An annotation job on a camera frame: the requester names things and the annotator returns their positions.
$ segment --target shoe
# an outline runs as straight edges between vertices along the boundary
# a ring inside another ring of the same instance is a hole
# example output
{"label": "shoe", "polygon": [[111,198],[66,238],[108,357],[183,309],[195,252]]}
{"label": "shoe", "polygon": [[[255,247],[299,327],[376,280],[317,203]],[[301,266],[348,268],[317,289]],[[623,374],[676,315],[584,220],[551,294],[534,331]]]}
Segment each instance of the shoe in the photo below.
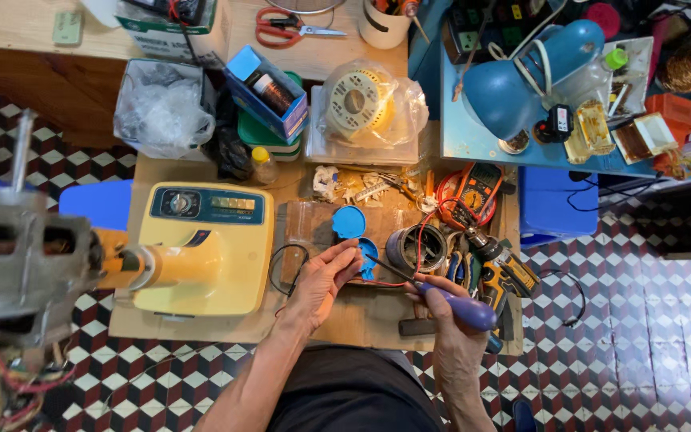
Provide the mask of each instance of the shoe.
{"label": "shoe", "polygon": [[532,406],[523,399],[513,402],[513,422],[516,432],[537,432],[537,423],[532,413]]}

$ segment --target copper coil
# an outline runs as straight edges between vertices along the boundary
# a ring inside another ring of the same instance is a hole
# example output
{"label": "copper coil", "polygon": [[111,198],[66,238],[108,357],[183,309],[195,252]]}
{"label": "copper coil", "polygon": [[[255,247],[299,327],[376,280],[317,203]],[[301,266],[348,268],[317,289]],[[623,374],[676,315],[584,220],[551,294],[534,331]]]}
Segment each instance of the copper coil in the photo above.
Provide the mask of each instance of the copper coil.
{"label": "copper coil", "polygon": [[660,82],[671,92],[691,92],[691,49],[683,49],[668,59]]}

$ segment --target purple screwdriver handle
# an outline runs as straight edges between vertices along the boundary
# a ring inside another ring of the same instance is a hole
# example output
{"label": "purple screwdriver handle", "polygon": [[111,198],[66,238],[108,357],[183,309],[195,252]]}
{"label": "purple screwdriver handle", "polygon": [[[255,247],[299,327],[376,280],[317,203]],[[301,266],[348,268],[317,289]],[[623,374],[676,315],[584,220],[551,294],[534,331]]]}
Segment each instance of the purple screwdriver handle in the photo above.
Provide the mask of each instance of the purple screwdriver handle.
{"label": "purple screwdriver handle", "polygon": [[487,331],[492,330],[497,323],[494,310],[475,298],[458,297],[428,282],[422,284],[420,282],[415,282],[415,286],[424,296],[428,290],[436,288],[441,295],[447,299],[447,302],[452,308],[452,313],[470,328],[479,331]]}

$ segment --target screwdriver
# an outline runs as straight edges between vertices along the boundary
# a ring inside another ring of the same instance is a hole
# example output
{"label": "screwdriver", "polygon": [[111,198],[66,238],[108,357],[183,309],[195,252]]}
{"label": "screwdriver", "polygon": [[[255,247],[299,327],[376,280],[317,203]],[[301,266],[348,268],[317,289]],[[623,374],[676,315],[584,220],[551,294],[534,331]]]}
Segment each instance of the screwdriver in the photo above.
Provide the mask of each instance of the screwdriver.
{"label": "screwdriver", "polygon": [[404,274],[404,272],[394,268],[390,264],[384,263],[378,258],[375,258],[369,254],[365,254],[365,256],[375,261],[377,264],[380,264],[381,267],[395,274],[399,278],[402,278],[408,281],[410,284],[415,285],[417,290],[420,291],[420,294],[423,294],[423,296],[425,296],[428,290],[431,288],[438,289],[441,295],[443,295],[449,303],[450,308],[452,308],[452,313],[456,317],[460,318],[460,320],[462,320],[468,327],[478,331],[492,330],[495,327],[497,317],[494,314],[494,310],[492,310],[492,308],[487,306],[485,303],[482,303],[475,298],[458,297],[433,284],[429,284],[428,282],[415,280]]}

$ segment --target red scissors handle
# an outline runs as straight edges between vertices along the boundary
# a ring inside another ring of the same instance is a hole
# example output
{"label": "red scissors handle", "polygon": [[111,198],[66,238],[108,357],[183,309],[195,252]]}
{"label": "red scissors handle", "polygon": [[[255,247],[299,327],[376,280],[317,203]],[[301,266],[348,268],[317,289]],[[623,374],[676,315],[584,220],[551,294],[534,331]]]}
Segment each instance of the red scissors handle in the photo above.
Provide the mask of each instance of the red scissors handle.
{"label": "red scissors handle", "polygon": [[[285,11],[282,8],[270,7],[260,9],[257,12],[257,15],[255,15],[255,39],[257,39],[257,42],[259,42],[267,48],[287,48],[292,46],[293,44],[296,44],[302,38],[302,36],[300,36],[300,27],[303,25],[302,21],[297,20],[295,27],[297,27],[298,31],[291,32],[290,30],[274,27],[273,25],[271,25],[271,22],[269,20],[263,18],[264,15],[272,13],[286,15],[288,18],[292,18],[294,16],[290,15],[289,12]],[[285,38],[287,40],[280,42],[269,41],[267,39],[262,38],[260,36],[261,34],[270,34],[272,36]]]}
{"label": "red scissors handle", "polygon": [[[286,41],[269,41],[267,39],[261,38],[261,34],[271,34],[272,36],[278,36],[280,38],[286,38]],[[299,32],[291,32],[289,30],[282,30],[281,28],[271,27],[270,25],[257,25],[255,27],[255,38],[257,42],[260,42],[263,46],[267,48],[287,48],[296,44],[302,36]]]}

